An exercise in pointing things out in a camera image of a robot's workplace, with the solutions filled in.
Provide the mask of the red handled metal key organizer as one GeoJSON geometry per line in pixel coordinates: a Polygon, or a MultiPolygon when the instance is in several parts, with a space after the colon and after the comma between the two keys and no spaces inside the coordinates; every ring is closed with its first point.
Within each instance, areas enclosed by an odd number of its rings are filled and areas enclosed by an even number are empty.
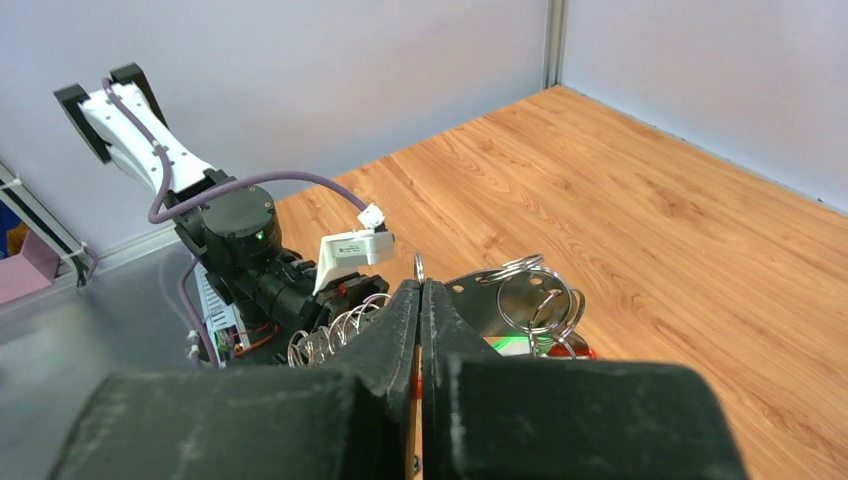
{"type": "MultiPolygon", "coordinates": [[[[541,253],[477,270],[445,284],[464,321],[481,337],[549,336],[554,344],[546,356],[563,360],[595,360],[594,348],[577,332],[586,297],[544,265],[541,253]]],[[[391,295],[376,293],[337,316],[329,327],[292,335],[283,356],[289,367],[316,367],[338,353],[377,320],[391,295]]]]}

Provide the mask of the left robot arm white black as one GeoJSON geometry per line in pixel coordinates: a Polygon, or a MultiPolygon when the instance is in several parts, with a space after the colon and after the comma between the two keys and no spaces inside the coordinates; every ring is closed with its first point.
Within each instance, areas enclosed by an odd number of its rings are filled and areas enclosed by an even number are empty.
{"type": "Polygon", "coordinates": [[[309,172],[277,170],[236,178],[201,160],[169,129],[143,70],[114,69],[100,89],[72,84],[58,104],[103,163],[114,164],[153,195],[147,219],[172,223],[206,269],[221,299],[250,327],[310,330],[344,306],[384,287],[360,273],[390,259],[395,238],[382,210],[339,183],[309,172]],[[303,181],[343,197],[358,227],[324,236],[316,261],[286,248],[265,184],[303,181]]]}

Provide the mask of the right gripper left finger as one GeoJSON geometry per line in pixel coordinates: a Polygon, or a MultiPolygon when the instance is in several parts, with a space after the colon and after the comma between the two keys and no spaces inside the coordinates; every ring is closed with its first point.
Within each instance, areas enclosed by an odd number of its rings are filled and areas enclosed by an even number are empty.
{"type": "Polygon", "coordinates": [[[420,289],[314,368],[118,372],[73,423],[53,479],[405,479],[420,289]]]}

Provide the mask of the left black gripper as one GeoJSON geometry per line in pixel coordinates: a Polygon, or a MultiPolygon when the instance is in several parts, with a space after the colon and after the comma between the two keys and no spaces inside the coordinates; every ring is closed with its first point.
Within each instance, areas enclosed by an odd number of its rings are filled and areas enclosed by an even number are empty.
{"type": "Polygon", "coordinates": [[[317,310],[311,331],[329,327],[337,316],[364,303],[368,296],[388,291],[389,283],[380,275],[354,273],[332,281],[314,296],[317,310]]]}

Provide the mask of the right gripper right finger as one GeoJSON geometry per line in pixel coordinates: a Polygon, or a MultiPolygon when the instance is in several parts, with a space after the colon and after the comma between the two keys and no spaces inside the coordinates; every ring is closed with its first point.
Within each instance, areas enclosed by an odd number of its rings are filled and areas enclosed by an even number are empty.
{"type": "Polygon", "coordinates": [[[745,479],[721,404],[694,370],[505,357],[440,282],[421,299],[428,479],[745,479]]]}

